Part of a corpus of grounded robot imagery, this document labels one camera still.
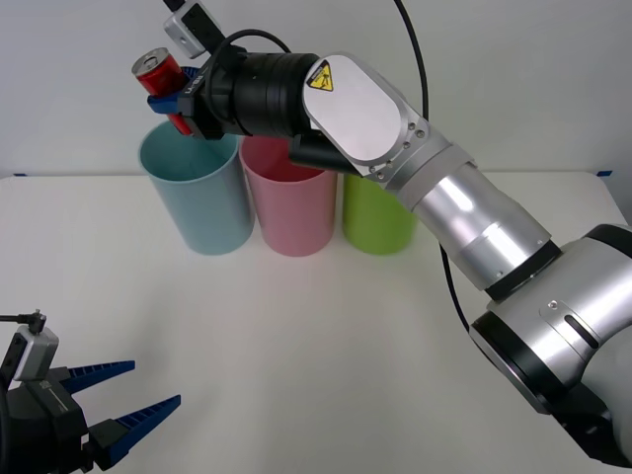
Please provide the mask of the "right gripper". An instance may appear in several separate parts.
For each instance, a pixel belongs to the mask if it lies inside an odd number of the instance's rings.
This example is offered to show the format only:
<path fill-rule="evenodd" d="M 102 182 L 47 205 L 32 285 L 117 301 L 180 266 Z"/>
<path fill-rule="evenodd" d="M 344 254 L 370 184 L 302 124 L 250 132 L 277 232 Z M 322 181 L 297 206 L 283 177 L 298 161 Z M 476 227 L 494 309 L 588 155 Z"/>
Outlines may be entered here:
<path fill-rule="evenodd" d="M 237 66 L 237 47 L 226 47 L 217 60 L 209 58 L 200 69 L 182 66 L 185 91 L 149 96 L 147 105 L 156 114 L 185 117 L 195 138 L 219 140 L 237 134 L 238 120 L 231 111 Z"/>

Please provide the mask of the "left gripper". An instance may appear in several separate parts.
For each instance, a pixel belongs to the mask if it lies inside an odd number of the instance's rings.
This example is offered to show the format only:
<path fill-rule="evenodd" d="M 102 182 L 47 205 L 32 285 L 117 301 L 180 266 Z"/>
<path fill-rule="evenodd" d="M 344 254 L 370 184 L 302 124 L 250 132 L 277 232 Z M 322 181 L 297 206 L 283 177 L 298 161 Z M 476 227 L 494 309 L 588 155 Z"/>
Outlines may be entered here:
<path fill-rule="evenodd" d="M 89 428 L 71 395 L 135 369 L 134 360 L 56 367 L 8 392 L 10 473 L 88 472 L 114 467 L 181 405 L 176 395 Z"/>

